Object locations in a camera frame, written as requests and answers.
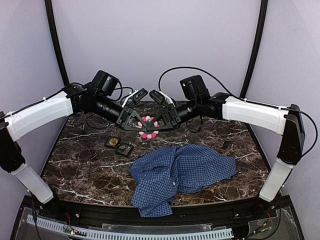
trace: pink flower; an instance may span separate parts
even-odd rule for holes
[[[155,119],[154,117],[150,117],[150,116],[146,116],[146,117],[142,117],[141,118],[142,121],[144,121],[145,123],[149,123],[151,122],[153,119]],[[153,124],[156,128],[159,127],[158,122],[155,121]],[[138,128],[142,129],[142,123],[138,122]],[[139,134],[142,136],[143,139],[154,139],[157,134],[159,133],[159,131],[140,131]]]

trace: white wall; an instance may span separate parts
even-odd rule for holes
[[[151,91],[158,89],[165,70],[184,65],[208,70],[235,94],[241,91],[260,1],[53,2],[71,82],[87,83],[104,70],[124,85]],[[163,79],[162,90],[183,100],[179,80],[198,73],[171,72]],[[213,79],[204,80],[212,94],[222,91]]]
[[[270,0],[258,59],[247,97],[275,105],[297,104],[320,128],[320,1]],[[315,132],[304,118],[304,149]],[[254,128],[271,164],[281,137]],[[320,149],[306,155],[293,170],[283,190],[290,194],[306,240],[319,239]]]
[[[51,42],[43,0],[0,0],[0,111],[17,110],[63,86]],[[63,120],[26,135],[22,154],[40,173]],[[27,193],[0,169],[0,239],[9,239]]]

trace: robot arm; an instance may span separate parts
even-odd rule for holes
[[[146,130],[171,131],[190,119],[206,116],[218,120],[239,121],[282,135],[276,162],[259,193],[261,199],[271,202],[302,157],[305,131],[299,107],[270,106],[221,92],[210,96],[200,75],[183,79],[180,84],[189,100],[181,105],[170,104],[167,98],[162,97],[163,93],[156,90],[150,92],[152,99],[159,104],[165,103],[167,107],[146,126]],[[160,127],[154,127],[155,121],[162,123]]]
[[[16,143],[27,133],[62,117],[78,112],[92,112],[115,123],[121,129],[140,131],[134,122],[144,123],[129,105],[117,105],[108,98],[113,93],[118,79],[98,71],[92,82],[84,86],[70,84],[57,94],[43,98],[16,112],[0,113],[0,167],[15,176],[37,199],[45,204],[53,198],[50,187],[29,166]],[[137,103],[147,91],[142,89],[131,94]]]

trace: brown marble surface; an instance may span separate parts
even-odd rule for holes
[[[142,102],[134,107],[141,116],[154,116],[161,107]],[[110,124],[93,129],[86,124],[89,114],[71,116],[45,168],[43,179],[62,200],[101,205],[131,206],[137,186],[130,174],[134,161],[161,147],[198,144],[236,158],[237,174],[196,194],[178,193],[176,205],[204,204],[254,197],[268,176],[267,167],[246,127],[235,121],[204,118],[200,133],[189,132],[185,124],[173,132],[160,132],[154,139],[142,139],[138,132],[123,131]],[[88,122],[104,127],[108,122],[93,115]],[[189,127],[197,129],[195,119]],[[134,145],[129,157],[105,147],[109,136]]]

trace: folded cloth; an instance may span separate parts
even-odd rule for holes
[[[141,217],[170,215],[176,193],[197,193],[237,172],[234,157],[195,144],[160,148],[138,158],[130,171],[138,183],[132,204]]]

